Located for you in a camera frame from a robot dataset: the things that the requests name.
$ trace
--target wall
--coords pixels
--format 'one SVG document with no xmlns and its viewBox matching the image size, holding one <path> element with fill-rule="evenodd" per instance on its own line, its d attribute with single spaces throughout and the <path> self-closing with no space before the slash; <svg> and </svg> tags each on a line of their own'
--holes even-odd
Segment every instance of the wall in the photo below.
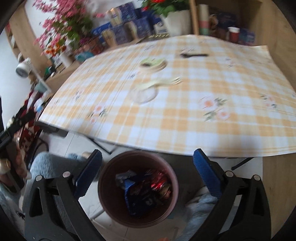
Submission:
<svg viewBox="0 0 296 241">
<path fill-rule="evenodd" d="M 21 108 L 30 91 L 29 79 L 19 77 L 15 69 L 18 61 L 9 46 L 5 32 L 0 35 L 0 96 L 4 125 Z"/>
<path fill-rule="evenodd" d="M 38 37 L 44 32 L 44 29 L 42 27 L 44 20 L 48 17 L 52 17 L 53 15 L 50 13 L 43 13 L 42 11 L 37 10 L 35 7 L 33 7 L 34 1 L 35 0 L 27 0 L 25 4 L 25 10 L 30 25 L 32 26 L 33 32 Z M 117 7 L 131 1 L 132 0 L 88 0 L 86 6 L 89 12 L 105 13 L 107 10 L 110 10 L 113 7 Z M 139 8 L 141 6 L 142 1 L 134 0 L 132 2 L 135 8 Z M 105 19 L 102 19 L 100 21 L 96 19 L 94 21 L 94 27 L 98 27 L 107 22 L 108 21 Z"/>
</svg>

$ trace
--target cup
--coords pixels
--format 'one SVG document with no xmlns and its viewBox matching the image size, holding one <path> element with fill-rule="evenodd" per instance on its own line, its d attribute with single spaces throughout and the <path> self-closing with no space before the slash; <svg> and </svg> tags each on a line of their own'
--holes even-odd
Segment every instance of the cup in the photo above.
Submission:
<svg viewBox="0 0 296 241">
<path fill-rule="evenodd" d="M 237 43 L 239 41 L 240 28 L 228 27 L 228 30 L 229 30 L 229 41 L 232 43 Z"/>
</svg>

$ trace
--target floor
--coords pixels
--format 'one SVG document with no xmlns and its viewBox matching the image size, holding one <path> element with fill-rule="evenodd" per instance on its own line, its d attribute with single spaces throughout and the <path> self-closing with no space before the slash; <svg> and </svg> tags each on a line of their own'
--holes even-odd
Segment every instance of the floor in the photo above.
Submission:
<svg viewBox="0 0 296 241">
<path fill-rule="evenodd" d="M 61 138 L 42 133 L 40 137 L 48 142 L 50 153 L 60 156 L 67 156 L 70 153 L 81 155 L 85 151 L 92 152 L 94 149 L 99 149 L 98 146 L 79 134 L 68 133 L 65 138 Z M 115 148 L 112 155 L 108 155 L 102 151 L 104 162 L 108 162 L 111 158 L 122 152 L 131 150 L 131 148 L 116 147 L 106 143 L 100 144 L 108 150 L 113 150 Z M 180 186 L 179 199 L 174 211 L 163 222 L 145 229 L 125 227 L 113 221 L 107 213 L 104 212 L 94 220 L 93 224 L 107 241 L 152 241 L 164 237 L 168 237 L 172 240 L 176 236 L 180 235 L 186 226 L 183 207 L 199 189 L 200 185 L 197 184 L 200 184 L 199 175 L 192 163 L 191 157 L 163 153 L 159 153 L 159 155 L 161 155 L 173 167 L 178 178 Z M 210 159 L 218 162 L 225 171 L 230 170 L 232 166 L 242 160 L 227 158 Z M 254 174 L 258 174 L 262 177 L 262 172 L 262 158 L 254 158 L 234 171 L 235 175 L 245 178 L 250 178 Z M 94 181 L 90 185 L 86 195 L 79 199 L 79 202 L 88 217 L 91 217 L 102 210 L 98 197 L 97 186 L 98 181 Z"/>
</svg>

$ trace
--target yellow checkered tablecloth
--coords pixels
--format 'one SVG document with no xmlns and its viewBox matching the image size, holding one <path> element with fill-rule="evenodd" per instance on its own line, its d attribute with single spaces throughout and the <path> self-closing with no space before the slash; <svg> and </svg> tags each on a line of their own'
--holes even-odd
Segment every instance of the yellow checkered tablecloth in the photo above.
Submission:
<svg viewBox="0 0 296 241">
<path fill-rule="evenodd" d="M 181 58 L 182 50 L 208 57 Z M 165 58 L 160 72 L 141 60 Z M 152 101 L 134 103 L 138 83 L 181 76 Z M 207 36 L 137 44 L 88 59 L 58 90 L 40 121 L 122 145 L 192 155 L 273 156 L 296 151 L 296 94 L 266 46 Z"/>
</svg>

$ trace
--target blue box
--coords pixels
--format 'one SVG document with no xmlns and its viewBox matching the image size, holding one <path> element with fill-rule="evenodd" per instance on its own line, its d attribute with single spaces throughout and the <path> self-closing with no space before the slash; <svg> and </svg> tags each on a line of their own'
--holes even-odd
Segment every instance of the blue box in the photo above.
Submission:
<svg viewBox="0 0 296 241">
<path fill-rule="evenodd" d="M 102 44 L 106 43 L 105 39 L 103 38 L 102 36 L 102 32 L 106 29 L 109 29 L 111 28 L 111 23 L 106 23 L 102 26 L 99 26 L 98 28 L 95 28 L 91 31 L 91 33 L 94 35 L 94 36 L 99 36 L 99 39 L 101 41 Z"/>
<path fill-rule="evenodd" d="M 135 7 L 132 2 L 113 8 L 107 11 L 107 14 L 111 18 L 112 26 L 117 26 L 137 19 Z"/>
<path fill-rule="evenodd" d="M 127 34 L 123 25 L 104 30 L 102 36 L 110 47 L 129 43 L 131 41 L 131 37 Z"/>
<path fill-rule="evenodd" d="M 164 34 L 167 33 L 167 29 L 164 26 L 163 22 L 159 15 L 157 15 L 153 10 L 142 10 L 142 16 L 147 17 L 147 20 L 150 25 L 150 30 L 155 31 L 155 34 Z"/>
<path fill-rule="evenodd" d="M 133 39 L 140 39 L 151 35 L 147 17 L 130 21 L 126 23 L 126 26 Z"/>
</svg>

